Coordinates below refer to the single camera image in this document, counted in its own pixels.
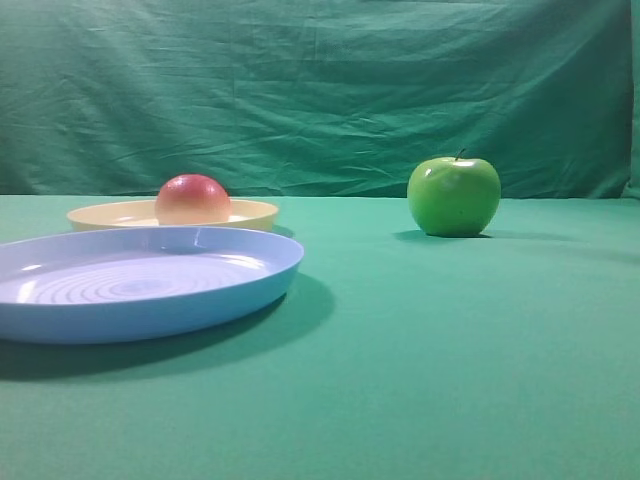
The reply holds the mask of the yellow plastic plate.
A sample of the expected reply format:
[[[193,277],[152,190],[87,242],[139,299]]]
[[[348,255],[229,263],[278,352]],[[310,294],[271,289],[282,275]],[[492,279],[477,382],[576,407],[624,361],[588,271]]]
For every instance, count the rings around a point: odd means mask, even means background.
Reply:
[[[208,223],[208,226],[271,231],[279,212],[276,205],[262,201],[233,198],[231,205],[231,215],[226,222]],[[160,225],[153,200],[91,205],[71,210],[66,217],[74,231]]]

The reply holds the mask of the blue plastic plate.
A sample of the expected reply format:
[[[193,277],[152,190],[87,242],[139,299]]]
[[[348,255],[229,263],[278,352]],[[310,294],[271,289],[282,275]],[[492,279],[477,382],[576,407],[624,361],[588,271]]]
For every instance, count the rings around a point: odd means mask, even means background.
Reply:
[[[1,336],[107,344],[198,331],[283,297],[304,257],[296,240],[226,227],[138,227],[1,247]]]

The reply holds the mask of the green apple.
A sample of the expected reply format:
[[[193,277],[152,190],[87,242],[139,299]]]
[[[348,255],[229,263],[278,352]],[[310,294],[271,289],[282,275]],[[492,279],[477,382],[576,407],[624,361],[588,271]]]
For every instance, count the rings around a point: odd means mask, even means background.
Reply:
[[[463,152],[421,162],[407,184],[410,214],[430,236],[479,235],[500,200],[501,181],[494,166],[481,158],[466,158]]]

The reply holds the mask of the green table cloth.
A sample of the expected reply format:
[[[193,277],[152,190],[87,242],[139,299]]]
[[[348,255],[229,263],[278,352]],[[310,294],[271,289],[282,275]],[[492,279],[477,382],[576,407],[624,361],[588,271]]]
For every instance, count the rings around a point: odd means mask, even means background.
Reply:
[[[5,479],[635,479],[639,204],[282,197],[278,305],[104,346],[1,346]]]

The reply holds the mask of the green backdrop cloth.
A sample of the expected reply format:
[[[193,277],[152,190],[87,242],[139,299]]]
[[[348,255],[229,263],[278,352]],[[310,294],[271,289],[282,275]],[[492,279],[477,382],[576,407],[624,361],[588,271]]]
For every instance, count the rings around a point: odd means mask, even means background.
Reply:
[[[1,190],[397,197],[422,160],[508,198],[639,192],[635,1],[5,1]]]

